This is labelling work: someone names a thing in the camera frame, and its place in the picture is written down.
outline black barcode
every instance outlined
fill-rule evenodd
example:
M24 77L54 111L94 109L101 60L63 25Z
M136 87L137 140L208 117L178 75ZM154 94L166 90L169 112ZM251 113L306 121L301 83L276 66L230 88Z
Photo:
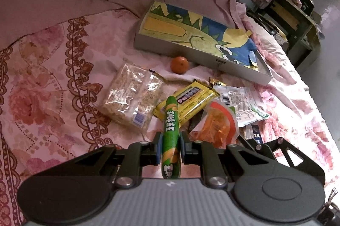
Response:
M222 98L222 102L223 102L225 105L230 106L230 99L229 99L229 96L228 96L228 95L222 95L221 98Z
M138 125L139 127L143 126L145 120L145 115L143 115L142 113L137 112L137 114L135 115L134 119L133 119L133 123Z

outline green sausage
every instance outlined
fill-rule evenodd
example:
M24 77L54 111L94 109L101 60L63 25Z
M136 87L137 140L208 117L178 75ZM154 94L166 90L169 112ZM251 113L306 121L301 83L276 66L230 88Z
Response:
M177 110L176 98L169 96L165 104L162 147L162 175L165 179L179 178L181 173L180 128Z

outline orange snack package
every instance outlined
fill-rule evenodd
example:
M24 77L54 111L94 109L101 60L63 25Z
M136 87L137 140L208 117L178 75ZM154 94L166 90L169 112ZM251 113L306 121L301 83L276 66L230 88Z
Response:
M232 110L219 100L204 109L202 120L189 134L190 139L210 142L215 148L226 148L236 143L239 135L237 119Z

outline silver screw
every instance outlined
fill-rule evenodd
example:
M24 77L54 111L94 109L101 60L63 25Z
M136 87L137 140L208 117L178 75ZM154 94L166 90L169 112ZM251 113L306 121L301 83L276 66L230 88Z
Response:
M130 177L119 177L116 180L116 183L120 186L130 186L133 183L133 180Z
M225 179L223 179L222 177L212 177L209 179L210 184L214 185L214 186L222 186L225 184Z

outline floral bedsheet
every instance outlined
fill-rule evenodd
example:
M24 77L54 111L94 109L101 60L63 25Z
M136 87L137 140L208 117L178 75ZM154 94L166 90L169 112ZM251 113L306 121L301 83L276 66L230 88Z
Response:
M98 111L123 58L174 80L166 95L194 78L250 85L194 64L185 75L171 73L170 58L133 48L138 20L126 9L74 18L25 36L0 52L0 225L24 222L16 192L28 176L106 144L127 148L136 141L150 141L162 129L154 117L147 134L135 134ZM335 160L340 158L325 121L272 36L252 19L243 20L274 76L267 86L254 86L259 104L271 114L260 124L262 138L283 136L319 163L328 192L338 184ZM195 166L186 166L181 176L198 173ZM146 167L143 175L161 177L157 167Z

